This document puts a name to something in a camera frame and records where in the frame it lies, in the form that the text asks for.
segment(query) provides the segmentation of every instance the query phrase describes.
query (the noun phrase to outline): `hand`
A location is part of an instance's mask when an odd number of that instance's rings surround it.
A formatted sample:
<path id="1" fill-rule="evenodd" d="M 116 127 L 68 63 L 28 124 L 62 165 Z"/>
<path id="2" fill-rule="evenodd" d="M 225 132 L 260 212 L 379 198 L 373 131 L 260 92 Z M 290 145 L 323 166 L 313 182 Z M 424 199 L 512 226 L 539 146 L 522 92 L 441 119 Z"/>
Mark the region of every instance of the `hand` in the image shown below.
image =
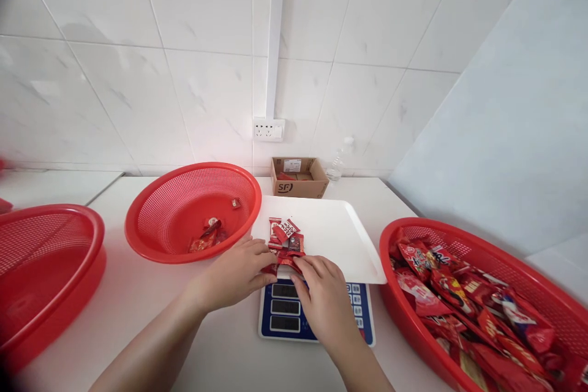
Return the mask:
<path id="1" fill-rule="evenodd" d="M 364 343 L 358 331 L 343 273 L 322 256 L 295 258 L 308 288 L 294 274 L 292 281 L 312 332 L 327 351 L 341 345 Z"/>
<path id="2" fill-rule="evenodd" d="M 204 314 L 234 305 L 277 281 L 272 274 L 259 274 L 272 263 L 277 263 L 277 257 L 270 253 L 265 240 L 246 236 L 190 282 L 185 294 Z"/>

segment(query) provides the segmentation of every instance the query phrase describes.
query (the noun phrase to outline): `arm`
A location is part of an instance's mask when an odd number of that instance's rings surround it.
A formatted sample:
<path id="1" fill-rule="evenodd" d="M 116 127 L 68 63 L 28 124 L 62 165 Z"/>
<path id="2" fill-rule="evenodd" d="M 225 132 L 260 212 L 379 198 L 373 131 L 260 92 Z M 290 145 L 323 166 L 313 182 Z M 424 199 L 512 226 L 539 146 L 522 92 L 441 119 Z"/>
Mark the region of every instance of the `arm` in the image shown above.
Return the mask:
<path id="1" fill-rule="evenodd" d="M 319 256 L 305 256 L 295 261 L 308 283 L 307 288 L 300 277 L 292 276 L 304 314 L 312 332 L 339 369 L 347 391 L 394 392 L 358 331 L 339 267 Z"/>
<path id="2" fill-rule="evenodd" d="M 258 274 L 276 262 L 264 240 L 238 241 L 122 350 L 90 392 L 169 391 L 206 315 L 276 282 L 275 276 Z"/>

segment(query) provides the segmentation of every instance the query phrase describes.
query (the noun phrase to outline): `cardboard box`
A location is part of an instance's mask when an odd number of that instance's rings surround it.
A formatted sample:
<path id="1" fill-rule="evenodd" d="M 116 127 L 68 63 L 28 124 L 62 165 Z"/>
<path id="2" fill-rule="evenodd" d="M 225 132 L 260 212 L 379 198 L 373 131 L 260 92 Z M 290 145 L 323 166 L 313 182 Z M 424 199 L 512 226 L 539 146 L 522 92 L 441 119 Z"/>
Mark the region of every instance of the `cardboard box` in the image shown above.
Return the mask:
<path id="1" fill-rule="evenodd" d="M 295 180 L 278 179 L 280 173 Z M 271 180 L 274 196 L 321 199 L 329 185 L 329 178 L 316 158 L 273 157 Z"/>

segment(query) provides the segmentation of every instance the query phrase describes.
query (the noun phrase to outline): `finger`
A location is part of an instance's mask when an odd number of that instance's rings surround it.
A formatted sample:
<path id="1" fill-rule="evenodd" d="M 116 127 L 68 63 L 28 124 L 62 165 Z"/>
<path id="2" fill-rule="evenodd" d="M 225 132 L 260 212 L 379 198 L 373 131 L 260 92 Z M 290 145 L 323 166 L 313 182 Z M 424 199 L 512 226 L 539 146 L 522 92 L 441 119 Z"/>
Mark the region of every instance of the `finger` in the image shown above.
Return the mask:
<path id="1" fill-rule="evenodd" d="M 246 246 L 255 254 L 261 254 L 270 250 L 263 239 L 255 239 L 249 242 Z"/>
<path id="2" fill-rule="evenodd" d="M 312 265 L 312 267 L 314 268 L 314 270 L 317 272 L 317 274 L 320 276 L 320 278 L 324 278 L 329 276 L 331 273 L 329 272 L 329 270 L 326 268 L 324 262 L 322 260 L 320 260 L 319 258 L 317 258 L 317 256 L 304 256 L 302 257 L 302 259 L 305 262 L 308 262 L 310 265 Z"/>
<path id="3" fill-rule="evenodd" d="M 302 304 L 302 309 L 304 311 L 309 311 L 309 308 L 311 307 L 311 294 L 308 292 L 308 288 L 297 274 L 292 274 L 290 280 L 294 282 L 294 287 L 296 288 L 296 293 Z"/>
<path id="4" fill-rule="evenodd" d="M 300 271 L 302 271 L 302 275 L 311 288 L 314 284 L 319 282 L 320 276 L 317 274 L 314 267 L 310 263 L 300 257 L 295 257 L 294 263 L 298 265 L 298 268 L 300 268 Z"/>
<path id="5" fill-rule="evenodd" d="M 251 292 L 254 292 L 266 285 L 276 282 L 277 277 L 273 274 L 258 274 L 249 282 L 249 289 Z"/>
<path id="6" fill-rule="evenodd" d="M 237 241 L 237 243 L 235 245 L 233 245 L 233 247 L 237 248 L 237 247 L 243 246 L 247 242 L 249 242 L 251 239 L 253 239 L 253 237 L 251 237 L 251 235 L 243 236 L 241 239 L 239 239 Z"/>
<path id="7" fill-rule="evenodd" d="M 269 250 L 268 252 L 255 256 L 255 265 L 259 270 L 265 268 L 268 265 L 273 265 L 274 263 L 277 263 L 277 256 L 273 253 L 270 253 Z"/>
<path id="8" fill-rule="evenodd" d="M 343 276 L 343 271 L 341 271 L 341 269 L 335 263 L 331 262 L 323 256 L 316 257 L 325 264 L 326 268 L 329 270 L 329 273 L 331 273 L 333 277 L 335 277 L 336 279 L 345 280 L 345 277 Z"/>

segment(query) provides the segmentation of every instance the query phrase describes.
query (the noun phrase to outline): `blue scale panel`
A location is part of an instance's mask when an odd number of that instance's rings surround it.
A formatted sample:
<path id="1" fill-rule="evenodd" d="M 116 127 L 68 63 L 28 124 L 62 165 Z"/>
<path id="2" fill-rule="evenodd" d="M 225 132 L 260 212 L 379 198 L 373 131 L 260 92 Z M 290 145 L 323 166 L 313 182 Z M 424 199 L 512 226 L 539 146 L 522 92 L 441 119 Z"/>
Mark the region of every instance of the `blue scale panel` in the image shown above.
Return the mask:
<path id="1" fill-rule="evenodd" d="M 366 284 L 348 283 L 347 293 L 357 327 L 367 344 L 373 347 L 375 333 L 369 289 Z M 259 335 L 279 340 L 317 342 L 291 280 L 280 279 L 262 290 Z"/>

